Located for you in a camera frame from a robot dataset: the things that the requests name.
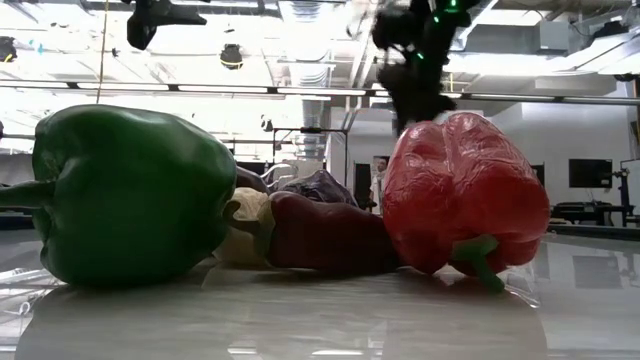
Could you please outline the dark background table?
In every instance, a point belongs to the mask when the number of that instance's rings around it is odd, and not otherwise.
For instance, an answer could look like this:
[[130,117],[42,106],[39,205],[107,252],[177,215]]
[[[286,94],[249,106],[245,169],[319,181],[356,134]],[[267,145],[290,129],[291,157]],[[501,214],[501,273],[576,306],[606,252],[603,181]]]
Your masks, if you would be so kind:
[[634,205],[613,205],[602,201],[563,202],[551,207],[551,218],[562,219],[571,224],[594,222],[598,226],[614,226],[613,214],[620,213],[622,226],[633,215]]

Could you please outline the black wall monitor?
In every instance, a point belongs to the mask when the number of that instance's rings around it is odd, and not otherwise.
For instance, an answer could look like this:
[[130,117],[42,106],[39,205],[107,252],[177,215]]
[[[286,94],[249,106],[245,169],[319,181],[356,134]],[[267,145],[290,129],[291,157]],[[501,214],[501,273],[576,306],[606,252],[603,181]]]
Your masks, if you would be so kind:
[[568,165],[571,188],[612,187],[613,162],[611,159],[570,159]]

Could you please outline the red bell pepper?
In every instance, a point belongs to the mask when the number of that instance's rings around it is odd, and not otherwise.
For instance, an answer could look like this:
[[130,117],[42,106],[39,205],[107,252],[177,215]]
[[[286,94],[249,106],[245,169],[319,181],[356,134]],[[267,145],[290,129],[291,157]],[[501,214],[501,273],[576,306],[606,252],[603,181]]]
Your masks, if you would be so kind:
[[528,160],[496,126],[458,112],[399,137],[383,220],[406,265],[425,274],[449,265],[500,292],[499,273],[535,256],[550,203]]

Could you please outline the green bell pepper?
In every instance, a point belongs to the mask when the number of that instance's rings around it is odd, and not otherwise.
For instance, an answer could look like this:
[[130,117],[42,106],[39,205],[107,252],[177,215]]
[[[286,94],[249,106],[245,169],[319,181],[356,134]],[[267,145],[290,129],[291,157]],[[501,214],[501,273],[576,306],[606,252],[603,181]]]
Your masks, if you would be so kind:
[[0,188],[0,206],[32,210],[42,265],[70,285],[163,282],[226,237],[234,158],[175,115],[101,104],[62,109],[37,124],[32,168],[32,180]]

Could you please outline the clear plastic bin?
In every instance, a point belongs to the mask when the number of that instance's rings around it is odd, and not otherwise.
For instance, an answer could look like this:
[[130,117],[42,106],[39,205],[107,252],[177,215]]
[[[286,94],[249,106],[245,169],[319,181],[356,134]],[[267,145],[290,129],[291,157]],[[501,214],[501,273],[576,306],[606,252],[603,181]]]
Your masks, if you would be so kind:
[[260,178],[271,192],[277,191],[282,185],[298,177],[299,169],[295,164],[277,163],[271,166]]

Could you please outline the white garlic bulb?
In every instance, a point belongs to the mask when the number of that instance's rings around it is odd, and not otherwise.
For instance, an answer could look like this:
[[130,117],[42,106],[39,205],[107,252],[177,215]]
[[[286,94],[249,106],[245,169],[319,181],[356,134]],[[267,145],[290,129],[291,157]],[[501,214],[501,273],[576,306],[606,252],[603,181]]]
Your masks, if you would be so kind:
[[266,193],[237,188],[224,209],[228,232],[214,250],[217,260],[241,267],[270,267],[267,260],[275,220]]

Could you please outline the black ceiling dome fixture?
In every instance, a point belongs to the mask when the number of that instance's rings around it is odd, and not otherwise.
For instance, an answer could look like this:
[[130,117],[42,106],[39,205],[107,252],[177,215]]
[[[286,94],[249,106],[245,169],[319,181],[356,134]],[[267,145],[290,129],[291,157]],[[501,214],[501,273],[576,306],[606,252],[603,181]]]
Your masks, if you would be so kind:
[[228,70],[239,70],[243,67],[243,57],[239,44],[225,44],[219,56],[220,63]]

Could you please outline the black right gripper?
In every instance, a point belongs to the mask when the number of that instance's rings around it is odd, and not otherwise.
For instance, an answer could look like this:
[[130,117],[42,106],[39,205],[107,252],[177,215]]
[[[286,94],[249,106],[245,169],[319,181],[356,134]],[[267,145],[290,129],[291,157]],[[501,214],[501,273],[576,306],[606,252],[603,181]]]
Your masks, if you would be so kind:
[[393,128],[400,136],[410,123],[432,121],[441,113],[456,109],[456,103],[442,95],[441,65],[388,64],[378,72],[380,84],[389,93],[395,110]]

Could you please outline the dark purple round vegetable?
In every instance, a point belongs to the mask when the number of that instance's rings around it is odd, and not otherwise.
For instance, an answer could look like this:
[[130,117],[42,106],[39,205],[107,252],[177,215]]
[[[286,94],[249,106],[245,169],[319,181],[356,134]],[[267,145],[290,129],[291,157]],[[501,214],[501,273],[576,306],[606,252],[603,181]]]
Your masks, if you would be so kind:
[[310,200],[324,203],[345,203],[357,207],[354,196],[324,169],[286,183],[280,191],[302,195]]

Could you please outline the person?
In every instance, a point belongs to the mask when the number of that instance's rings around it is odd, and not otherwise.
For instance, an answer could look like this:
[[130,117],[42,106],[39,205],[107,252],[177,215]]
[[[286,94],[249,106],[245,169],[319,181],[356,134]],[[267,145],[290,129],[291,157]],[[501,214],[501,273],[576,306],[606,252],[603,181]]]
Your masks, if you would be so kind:
[[370,187],[370,201],[373,204],[372,212],[378,215],[383,214],[382,202],[389,159],[389,156],[374,157],[374,171],[372,173]]

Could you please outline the black metal rack frame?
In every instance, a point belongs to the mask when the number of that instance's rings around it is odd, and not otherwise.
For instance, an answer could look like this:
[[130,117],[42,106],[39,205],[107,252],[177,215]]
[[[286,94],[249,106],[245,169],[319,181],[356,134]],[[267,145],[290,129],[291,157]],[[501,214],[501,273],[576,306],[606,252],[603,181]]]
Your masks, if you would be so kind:
[[[278,140],[276,138],[276,134],[279,131],[287,131],[288,133],[281,139]],[[321,133],[340,133],[344,138],[344,185],[347,185],[348,182],[348,168],[349,168],[349,131],[346,129],[332,129],[332,128],[322,128],[322,127],[300,127],[300,128],[273,128],[272,133],[272,160],[275,163],[276,157],[276,144],[282,142],[287,136],[289,136],[293,132],[298,132],[301,134],[321,134]]]

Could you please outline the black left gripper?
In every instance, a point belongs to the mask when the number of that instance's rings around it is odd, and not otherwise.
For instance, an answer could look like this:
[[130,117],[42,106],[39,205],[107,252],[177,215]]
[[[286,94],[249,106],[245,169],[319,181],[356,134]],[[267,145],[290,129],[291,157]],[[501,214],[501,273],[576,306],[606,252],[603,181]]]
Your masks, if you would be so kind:
[[127,3],[132,1],[135,2],[135,9],[127,20],[127,41],[139,50],[148,47],[160,26],[207,23],[196,9],[175,5],[171,0],[127,0]]

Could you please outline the dark red chili pepper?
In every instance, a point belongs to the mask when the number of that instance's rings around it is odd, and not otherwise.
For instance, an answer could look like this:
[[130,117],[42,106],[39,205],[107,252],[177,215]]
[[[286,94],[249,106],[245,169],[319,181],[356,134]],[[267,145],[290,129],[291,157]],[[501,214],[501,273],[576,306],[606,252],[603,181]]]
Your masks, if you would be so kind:
[[254,248],[276,268],[354,275],[401,266],[381,217],[347,203],[276,192],[260,209]]

